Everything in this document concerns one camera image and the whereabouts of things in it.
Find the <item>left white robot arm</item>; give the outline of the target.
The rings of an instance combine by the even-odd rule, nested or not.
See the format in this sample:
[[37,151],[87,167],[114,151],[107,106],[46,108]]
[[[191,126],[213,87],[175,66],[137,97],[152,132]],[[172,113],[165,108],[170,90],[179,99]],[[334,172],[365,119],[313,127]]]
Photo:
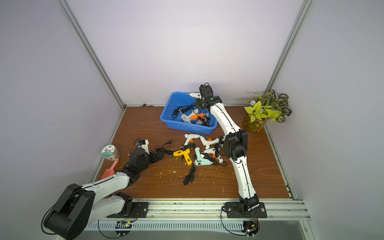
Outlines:
[[148,153],[137,148],[124,167],[110,177],[86,185],[71,184],[45,213],[43,233],[59,235],[65,240],[78,237],[90,224],[111,215],[130,214],[132,198],[121,191],[133,185],[151,164],[164,158],[162,148]]

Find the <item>pink plastic scoop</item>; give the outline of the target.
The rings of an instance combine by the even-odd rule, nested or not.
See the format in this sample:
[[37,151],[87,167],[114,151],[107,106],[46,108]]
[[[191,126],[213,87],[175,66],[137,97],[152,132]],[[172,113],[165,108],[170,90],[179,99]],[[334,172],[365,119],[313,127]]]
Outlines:
[[116,160],[114,161],[114,163],[112,164],[112,166],[111,166],[109,169],[106,169],[106,170],[105,170],[105,172],[104,172],[104,174],[103,174],[103,176],[102,176],[102,180],[103,180],[103,179],[106,179],[106,178],[108,178],[108,177],[110,177],[110,176],[113,176],[113,175],[115,174],[115,170],[114,170],[114,168],[115,168],[115,166],[117,165],[118,162],[119,162],[119,159],[116,159]]

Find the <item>small white red glue gun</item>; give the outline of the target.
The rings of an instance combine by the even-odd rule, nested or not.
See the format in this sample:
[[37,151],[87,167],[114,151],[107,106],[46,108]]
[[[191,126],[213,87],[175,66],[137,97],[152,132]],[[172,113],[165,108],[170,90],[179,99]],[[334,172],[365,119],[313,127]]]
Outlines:
[[210,148],[210,149],[204,150],[204,153],[212,154],[213,158],[216,158],[219,161],[219,164],[224,163],[224,159],[220,155],[220,152],[218,152],[215,148]]

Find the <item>large white glue gun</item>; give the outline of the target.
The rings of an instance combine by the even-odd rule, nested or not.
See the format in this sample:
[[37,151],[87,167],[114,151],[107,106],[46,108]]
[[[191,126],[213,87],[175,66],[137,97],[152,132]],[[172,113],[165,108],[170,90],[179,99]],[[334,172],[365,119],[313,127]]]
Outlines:
[[194,111],[192,111],[189,115],[186,115],[185,113],[183,113],[181,110],[179,110],[179,112],[181,113],[181,118],[183,120],[183,122],[185,123],[189,123],[191,124],[191,120],[192,120],[192,117],[196,115],[196,113]]

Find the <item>potted green plant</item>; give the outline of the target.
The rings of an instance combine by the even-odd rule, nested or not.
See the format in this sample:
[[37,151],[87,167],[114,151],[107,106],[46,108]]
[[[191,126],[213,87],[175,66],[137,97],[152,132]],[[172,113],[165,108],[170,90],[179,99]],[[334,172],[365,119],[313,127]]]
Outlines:
[[274,90],[269,90],[263,95],[258,93],[255,95],[250,101],[245,102],[247,115],[243,121],[243,128],[247,132],[260,132],[267,122],[282,124],[286,121],[286,117],[292,114],[287,94],[278,94]]

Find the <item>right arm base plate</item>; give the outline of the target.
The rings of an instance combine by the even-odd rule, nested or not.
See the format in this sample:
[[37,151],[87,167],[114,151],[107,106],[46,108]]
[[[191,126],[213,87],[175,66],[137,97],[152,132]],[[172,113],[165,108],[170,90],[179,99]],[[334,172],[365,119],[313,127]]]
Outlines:
[[222,206],[223,212],[226,213],[230,219],[234,218],[261,218],[266,219],[268,217],[265,204],[260,202],[259,205],[253,209],[245,210],[240,206],[240,202],[226,202]]

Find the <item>yellow glue gun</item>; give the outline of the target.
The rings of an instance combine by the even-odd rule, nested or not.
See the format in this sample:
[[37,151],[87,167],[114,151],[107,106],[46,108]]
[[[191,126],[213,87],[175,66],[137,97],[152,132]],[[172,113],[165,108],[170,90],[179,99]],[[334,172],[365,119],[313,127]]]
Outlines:
[[191,166],[193,161],[190,157],[190,149],[178,150],[173,153],[174,157],[184,157],[188,166]]

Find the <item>mint glue gun centre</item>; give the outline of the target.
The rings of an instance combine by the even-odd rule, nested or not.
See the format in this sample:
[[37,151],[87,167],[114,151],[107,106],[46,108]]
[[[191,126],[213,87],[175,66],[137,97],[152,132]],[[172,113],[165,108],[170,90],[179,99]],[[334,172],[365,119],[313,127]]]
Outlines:
[[209,159],[203,158],[202,154],[200,152],[200,148],[195,148],[195,154],[197,159],[195,160],[194,164],[196,166],[210,166],[213,164]]

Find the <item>white orange glue gun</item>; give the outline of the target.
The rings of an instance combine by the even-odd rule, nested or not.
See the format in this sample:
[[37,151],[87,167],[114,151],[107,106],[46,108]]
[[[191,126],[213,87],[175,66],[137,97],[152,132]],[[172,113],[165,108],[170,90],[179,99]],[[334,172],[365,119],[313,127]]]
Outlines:
[[210,149],[211,146],[214,146],[215,144],[218,144],[220,142],[219,138],[216,138],[214,140],[209,138],[208,140],[206,140],[204,136],[200,136],[200,140],[206,150]]

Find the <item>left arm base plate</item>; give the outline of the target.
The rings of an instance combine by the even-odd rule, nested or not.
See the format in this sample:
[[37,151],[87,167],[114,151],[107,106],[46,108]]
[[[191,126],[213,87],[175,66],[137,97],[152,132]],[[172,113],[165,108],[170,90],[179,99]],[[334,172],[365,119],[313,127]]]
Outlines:
[[131,202],[123,207],[123,210],[117,214],[107,216],[107,218],[146,218],[148,213],[148,202]]

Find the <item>blue plastic storage box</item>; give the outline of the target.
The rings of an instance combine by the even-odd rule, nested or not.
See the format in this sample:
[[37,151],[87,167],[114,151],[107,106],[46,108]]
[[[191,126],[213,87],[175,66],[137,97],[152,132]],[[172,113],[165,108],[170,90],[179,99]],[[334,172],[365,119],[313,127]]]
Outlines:
[[188,93],[172,93],[161,113],[161,121],[170,129],[210,135],[218,122],[208,110],[197,109],[195,101]]

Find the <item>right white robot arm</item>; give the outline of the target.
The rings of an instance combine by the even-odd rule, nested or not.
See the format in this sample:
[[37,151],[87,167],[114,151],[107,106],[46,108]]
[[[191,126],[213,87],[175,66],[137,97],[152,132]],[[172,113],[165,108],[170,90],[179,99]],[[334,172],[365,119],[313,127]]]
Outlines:
[[211,86],[200,85],[196,97],[196,107],[208,110],[224,132],[223,150],[233,164],[239,187],[240,209],[244,213],[260,205],[247,164],[248,132],[241,129],[230,117],[219,96],[215,96]]

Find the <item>glass jar floral lid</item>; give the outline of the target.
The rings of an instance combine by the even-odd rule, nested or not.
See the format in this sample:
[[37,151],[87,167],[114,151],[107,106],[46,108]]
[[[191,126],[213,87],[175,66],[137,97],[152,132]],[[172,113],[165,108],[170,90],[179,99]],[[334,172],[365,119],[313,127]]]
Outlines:
[[121,158],[120,151],[114,145],[107,145],[102,149],[101,155],[104,159],[115,161]]

